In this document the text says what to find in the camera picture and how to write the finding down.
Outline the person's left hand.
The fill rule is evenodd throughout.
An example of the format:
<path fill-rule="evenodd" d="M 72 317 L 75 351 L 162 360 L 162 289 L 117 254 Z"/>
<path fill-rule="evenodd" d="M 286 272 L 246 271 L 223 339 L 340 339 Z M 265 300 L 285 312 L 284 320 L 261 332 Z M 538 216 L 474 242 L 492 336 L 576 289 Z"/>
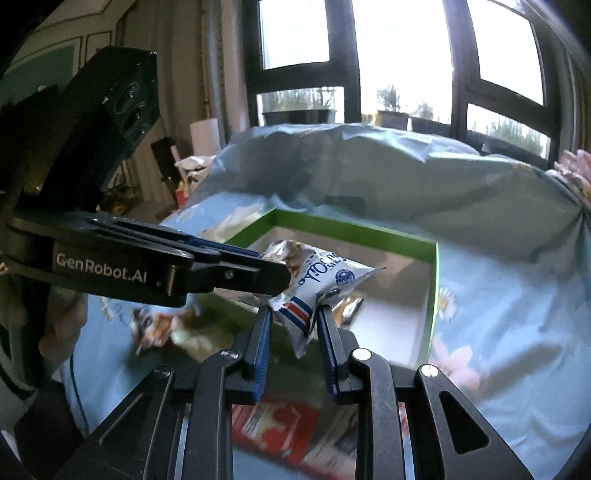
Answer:
<path fill-rule="evenodd" d="M 86 294 L 14 274 L 1 265 L 1 326 L 42 327 L 37 349 L 53 369 L 74 352 L 87 311 Z"/>

